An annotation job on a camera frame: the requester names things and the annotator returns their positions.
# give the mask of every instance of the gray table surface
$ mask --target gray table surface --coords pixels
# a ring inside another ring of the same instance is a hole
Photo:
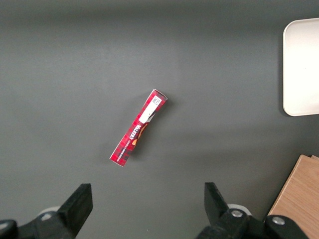
[[[78,239],[194,238],[204,182],[262,219],[319,116],[282,107],[282,33],[317,0],[0,2],[0,217],[92,184]],[[109,160],[153,88],[168,102]]]

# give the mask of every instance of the white tray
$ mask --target white tray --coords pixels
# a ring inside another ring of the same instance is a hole
[[[291,116],[319,114],[319,18],[285,28],[284,110]]]

